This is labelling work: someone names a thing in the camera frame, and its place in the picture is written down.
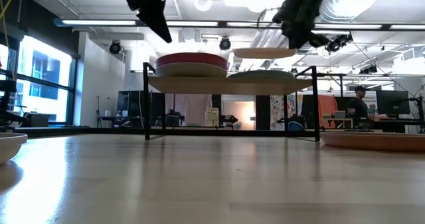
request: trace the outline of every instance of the stacked plates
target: stacked plates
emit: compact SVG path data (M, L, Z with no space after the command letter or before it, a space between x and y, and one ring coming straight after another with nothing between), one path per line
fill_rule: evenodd
M227 60L207 53L176 53L157 59L157 76L226 77Z

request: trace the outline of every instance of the security camera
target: security camera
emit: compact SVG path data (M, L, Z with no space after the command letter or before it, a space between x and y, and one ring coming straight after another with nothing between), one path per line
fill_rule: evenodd
M122 47L120 43L120 41L112 41L112 44L109 47L109 51L111 52L111 54L118 55L121 52Z
M228 37L221 38L220 50L227 51L228 49L230 49L231 46L232 44L230 43L230 40L228 39Z

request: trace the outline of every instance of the metal rack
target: metal rack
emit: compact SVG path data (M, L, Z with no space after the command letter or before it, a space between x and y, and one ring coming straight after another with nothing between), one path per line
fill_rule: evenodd
M149 77L148 72L156 74L156 70L148 63L143 63L143 105L144 110L144 134L145 139L150 140L151 135L186 135L186 136L258 136L258 137L311 137L315 142L320 141L319 133L319 101L317 91L317 69L316 66L310 66L298 74L303 75L311 70L312 80L282 80L275 78L257 79L257 78L191 78L191 77ZM162 113L161 129L152 129L150 122L150 97L149 97L149 79L152 79L154 87L160 92L171 94L252 94L252 95L284 95L284 104L288 103L287 95L296 93L298 90L313 86L313 108L314 131L289 132L288 131L288 111L284 110L285 131L269 130L185 130L168 129L165 124L165 109ZM198 84L203 80L204 88L193 88L191 84Z

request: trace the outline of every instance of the red plate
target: red plate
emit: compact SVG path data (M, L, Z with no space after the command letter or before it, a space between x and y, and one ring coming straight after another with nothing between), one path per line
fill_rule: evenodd
M227 60L218 55L208 54L208 53L175 53L171 55L165 55L159 57L156 61L157 67L164 64L174 64L174 63L203 63L203 64L213 64L227 69Z

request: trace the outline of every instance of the ceiling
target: ceiling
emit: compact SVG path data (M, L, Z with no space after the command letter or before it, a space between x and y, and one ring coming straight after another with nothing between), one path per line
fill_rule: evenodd
M56 15L64 19L135 19L135 13L130 11L126 0L35 0L46 7ZM184 20L227 20L227 21L256 21L259 12L251 9L252 4L267 2L267 7L276 7L283 0L212 0L212 6L208 11L200 11L195 8L194 0L166 0L164 14L167 19ZM326 21L341 19L342 21L360 22L360 23L425 23L425 0L328 0L332 1L334 11L340 12L341 16L326 18ZM179 36L180 29L171 29L174 37ZM232 48L251 47L256 37L264 35L255 29L197 29L201 34L213 34L230 37ZM96 33L92 34L93 39L96 35L102 34L108 37L108 34L136 34L143 33L147 41L156 51L157 56L165 53L175 52L176 47L184 46L179 43L171 45L163 42L158 36L153 34L145 27L139 28L96 28ZM292 66L317 65L323 66L323 70L331 65L331 70L338 68L341 72L352 70L351 67L366 62L370 57L376 57L378 65L382 68L392 66L393 57L400 55L401 51L409 49L411 46L425 44L425 32L372 32L356 31L353 32L353 38L356 42L341 49L330 58L323 55L323 49L313 49L306 47L307 55L299 55L290 59L274 60L270 68L289 69ZM110 43L108 39L102 39L100 43ZM127 41L127 46L132 46L132 41ZM209 47L208 52L218 53L228 56L229 52L223 54L218 48L219 40L207 40L203 47Z

